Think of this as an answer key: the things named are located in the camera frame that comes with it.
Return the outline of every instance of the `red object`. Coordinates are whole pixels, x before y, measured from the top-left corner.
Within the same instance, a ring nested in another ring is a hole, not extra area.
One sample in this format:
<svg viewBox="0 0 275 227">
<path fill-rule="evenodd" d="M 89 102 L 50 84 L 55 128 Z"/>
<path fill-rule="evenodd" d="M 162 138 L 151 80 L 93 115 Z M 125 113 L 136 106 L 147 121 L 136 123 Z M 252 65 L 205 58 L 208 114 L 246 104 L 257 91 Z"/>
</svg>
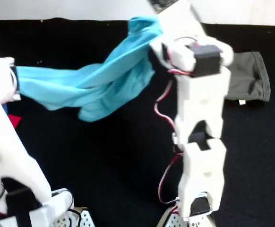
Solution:
<svg viewBox="0 0 275 227">
<path fill-rule="evenodd" d="M 17 117 L 17 116 L 9 114 L 9 119 L 10 119 L 10 122 L 12 123 L 12 125 L 14 126 L 14 129 L 15 129 L 18 126 L 18 124 L 21 120 L 21 117 Z"/>
</svg>

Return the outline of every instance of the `red wire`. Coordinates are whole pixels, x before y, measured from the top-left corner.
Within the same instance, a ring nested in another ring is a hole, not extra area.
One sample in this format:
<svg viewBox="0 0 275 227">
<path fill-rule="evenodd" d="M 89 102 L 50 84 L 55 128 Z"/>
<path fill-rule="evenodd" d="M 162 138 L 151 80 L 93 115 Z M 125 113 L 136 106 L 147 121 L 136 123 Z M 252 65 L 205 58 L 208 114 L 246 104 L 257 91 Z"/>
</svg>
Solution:
<svg viewBox="0 0 275 227">
<path fill-rule="evenodd" d="M 172 210 L 170 211 L 170 213 L 172 213 L 172 214 L 178 214 L 179 212 L 176 211 L 177 208 L 178 208 L 178 206 L 174 206 L 174 207 L 172 208 Z"/>
<path fill-rule="evenodd" d="M 159 183 L 159 185 L 158 185 L 158 199 L 159 199 L 160 202 L 163 203 L 163 204 L 170 204 L 170 203 L 176 202 L 176 201 L 178 200 L 178 198 L 175 198 L 174 200 L 171 200 L 171 201 L 169 201 L 169 202 L 164 202 L 164 201 L 162 200 L 161 192 L 162 192 L 162 186 L 163 186 L 163 183 L 164 183 L 165 178 L 166 178 L 166 176 L 167 176 L 167 173 L 169 172 L 169 169 L 170 169 L 171 166 L 174 164 L 174 162 L 179 158 L 179 156 L 181 156 L 181 154 L 176 154 L 176 155 L 173 157 L 171 163 L 170 163 L 170 164 L 167 166 L 167 168 L 165 169 L 165 172 L 164 172 L 164 174 L 163 174 L 163 176 L 162 176 L 162 178 L 161 178 L 161 180 L 160 180 L 160 183 Z"/>
<path fill-rule="evenodd" d="M 169 94 L 169 92 L 170 92 L 170 90 L 171 90 L 172 83 L 173 83 L 172 80 L 170 80 L 170 81 L 168 82 L 168 85 L 167 85 L 165 91 L 164 91 L 164 92 L 162 93 L 162 95 L 159 96 L 158 99 L 156 100 L 155 106 L 154 106 L 154 110 L 155 110 L 155 113 L 156 113 L 157 115 L 159 115 L 160 117 L 166 119 L 166 120 L 169 122 L 169 124 L 172 126 L 173 130 L 175 131 L 175 124 L 174 124 L 174 121 L 173 121 L 169 116 L 160 113 L 159 110 L 158 110 L 158 103 L 161 102 L 164 98 L 167 97 L 167 95 Z"/>
</svg>

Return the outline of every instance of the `perforated metal plate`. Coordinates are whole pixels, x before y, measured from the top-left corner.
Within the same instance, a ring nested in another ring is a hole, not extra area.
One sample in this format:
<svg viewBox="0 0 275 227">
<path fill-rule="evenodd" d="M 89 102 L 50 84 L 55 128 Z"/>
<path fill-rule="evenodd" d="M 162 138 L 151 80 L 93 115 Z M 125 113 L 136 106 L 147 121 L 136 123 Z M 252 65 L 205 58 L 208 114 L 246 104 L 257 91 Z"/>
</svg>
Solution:
<svg viewBox="0 0 275 227">
<path fill-rule="evenodd" d="M 81 223 L 78 225 L 78 216 L 72 212 L 66 212 L 64 216 L 56 220 L 51 227 L 95 227 L 88 210 L 81 212 Z"/>
<path fill-rule="evenodd" d="M 164 227 L 188 227 L 188 223 L 184 222 L 178 214 L 171 214 Z"/>
</svg>

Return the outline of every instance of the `teal towel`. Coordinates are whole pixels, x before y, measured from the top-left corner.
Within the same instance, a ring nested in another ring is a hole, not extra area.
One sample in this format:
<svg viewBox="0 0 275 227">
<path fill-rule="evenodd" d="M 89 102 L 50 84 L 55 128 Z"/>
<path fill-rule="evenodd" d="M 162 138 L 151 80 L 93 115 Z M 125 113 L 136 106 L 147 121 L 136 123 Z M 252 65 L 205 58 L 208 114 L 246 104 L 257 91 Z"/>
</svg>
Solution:
<svg viewBox="0 0 275 227">
<path fill-rule="evenodd" d="M 93 122 L 137 97 L 154 74 L 149 43 L 162 34 L 156 17 L 129 21 L 127 38 L 102 64 L 78 70 L 18 66 L 20 93 L 49 110 L 80 107 L 79 118 Z"/>
</svg>

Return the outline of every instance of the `black floor mat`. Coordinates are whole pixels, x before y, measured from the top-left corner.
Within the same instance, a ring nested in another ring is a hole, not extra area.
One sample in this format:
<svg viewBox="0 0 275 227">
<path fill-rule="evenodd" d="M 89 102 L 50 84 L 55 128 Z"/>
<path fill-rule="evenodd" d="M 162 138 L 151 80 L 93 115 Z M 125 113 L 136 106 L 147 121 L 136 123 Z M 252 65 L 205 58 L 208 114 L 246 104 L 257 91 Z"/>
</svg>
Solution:
<svg viewBox="0 0 275 227">
<path fill-rule="evenodd" d="M 205 25 L 236 52 L 259 51 L 272 86 L 271 101 L 226 102 L 223 141 L 225 189 L 215 213 L 219 227 L 275 225 L 275 27 Z M 0 56 L 17 65 L 77 69 L 101 62 L 127 34 L 126 22 L 0 21 Z M 167 79 L 155 75 L 139 97 L 109 117 L 87 123 L 76 109 L 47 111 L 34 101 L 9 105 L 22 116 L 17 132 L 42 167 L 52 189 L 69 188 L 77 206 L 91 209 L 97 227 L 155 227 L 166 206 L 157 186 L 172 153 L 171 128 L 153 105 Z M 176 114 L 176 87 L 162 102 Z M 163 187 L 176 196 L 178 161 Z"/>
</svg>

